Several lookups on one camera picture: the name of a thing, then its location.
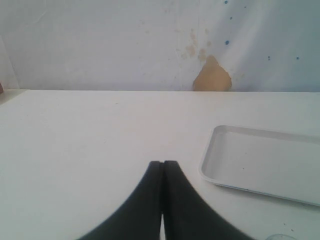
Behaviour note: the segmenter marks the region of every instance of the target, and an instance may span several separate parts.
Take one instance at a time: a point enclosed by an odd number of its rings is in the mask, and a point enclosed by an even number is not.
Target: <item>plastic tray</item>
[[[216,185],[320,206],[320,137],[217,126],[200,174]]]

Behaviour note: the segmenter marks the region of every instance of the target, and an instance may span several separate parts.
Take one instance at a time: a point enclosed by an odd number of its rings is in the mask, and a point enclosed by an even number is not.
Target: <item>white tabletop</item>
[[[319,106],[320,93],[24,91],[0,105],[0,239],[76,239],[165,160],[250,236],[317,239],[319,207],[218,187],[198,167],[215,126],[320,136]]]

